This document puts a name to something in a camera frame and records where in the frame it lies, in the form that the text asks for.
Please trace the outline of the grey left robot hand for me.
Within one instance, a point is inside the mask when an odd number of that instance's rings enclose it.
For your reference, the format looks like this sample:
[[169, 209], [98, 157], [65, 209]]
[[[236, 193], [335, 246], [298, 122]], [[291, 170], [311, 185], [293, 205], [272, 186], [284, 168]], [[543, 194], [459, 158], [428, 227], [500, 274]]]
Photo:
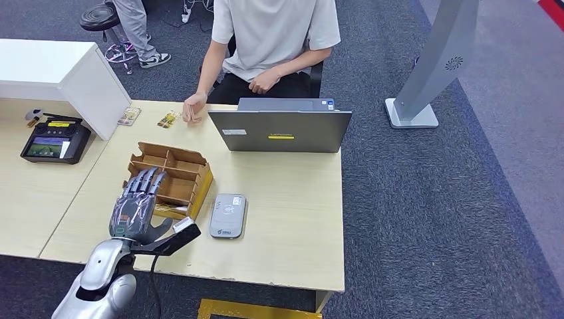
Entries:
[[148, 245], [157, 241], [171, 228], [171, 218], [164, 219], [157, 227], [151, 224], [156, 194], [166, 175], [165, 171], [157, 171], [155, 166], [144, 169], [124, 186], [116, 200], [108, 226], [112, 238]]

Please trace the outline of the person's left hand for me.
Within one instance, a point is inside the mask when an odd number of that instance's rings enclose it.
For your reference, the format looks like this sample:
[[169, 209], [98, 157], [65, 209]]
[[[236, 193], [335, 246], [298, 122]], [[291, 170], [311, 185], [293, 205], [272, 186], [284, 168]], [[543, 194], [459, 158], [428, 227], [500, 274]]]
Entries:
[[257, 75], [249, 84], [252, 93], [265, 94], [279, 82], [281, 75], [275, 69], [265, 70]]

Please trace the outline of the person's right hand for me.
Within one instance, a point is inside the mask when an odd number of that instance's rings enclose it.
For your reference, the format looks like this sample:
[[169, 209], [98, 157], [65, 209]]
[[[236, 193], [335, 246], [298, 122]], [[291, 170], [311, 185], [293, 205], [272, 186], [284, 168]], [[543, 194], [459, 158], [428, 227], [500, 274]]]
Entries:
[[184, 101], [182, 119], [189, 124], [195, 124], [202, 120], [199, 113], [206, 106], [208, 94], [205, 91], [197, 91]]

